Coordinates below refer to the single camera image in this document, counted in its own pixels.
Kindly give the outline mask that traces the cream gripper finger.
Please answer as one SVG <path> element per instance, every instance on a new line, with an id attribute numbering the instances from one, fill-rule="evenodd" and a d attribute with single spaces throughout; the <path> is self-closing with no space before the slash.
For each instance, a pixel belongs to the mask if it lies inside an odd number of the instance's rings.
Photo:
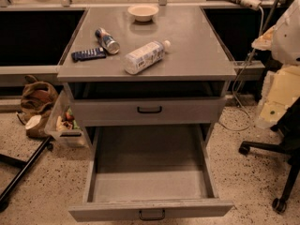
<path id="1" fill-rule="evenodd" d="M 271 51 L 274 32 L 275 26 L 270 27 L 266 32 L 251 43 L 252 48 L 260 51 Z"/>

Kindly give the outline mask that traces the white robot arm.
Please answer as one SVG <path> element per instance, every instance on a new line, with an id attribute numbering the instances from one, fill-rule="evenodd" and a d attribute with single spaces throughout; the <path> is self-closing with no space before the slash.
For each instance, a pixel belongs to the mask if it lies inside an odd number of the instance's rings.
<path id="1" fill-rule="evenodd" d="M 270 51 L 282 67 L 277 72 L 268 71 L 262 86 L 255 126 L 270 128 L 300 98 L 300 0 L 289 8 L 251 46 Z"/>

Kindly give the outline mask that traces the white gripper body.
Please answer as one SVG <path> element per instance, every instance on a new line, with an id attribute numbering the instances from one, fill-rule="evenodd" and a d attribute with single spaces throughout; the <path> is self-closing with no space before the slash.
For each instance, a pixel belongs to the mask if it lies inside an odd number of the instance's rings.
<path id="1" fill-rule="evenodd" d="M 300 98 L 300 67 L 284 65 L 277 72 L 268 71 L 262 85 L 254 124 L 270 128 Z"/>

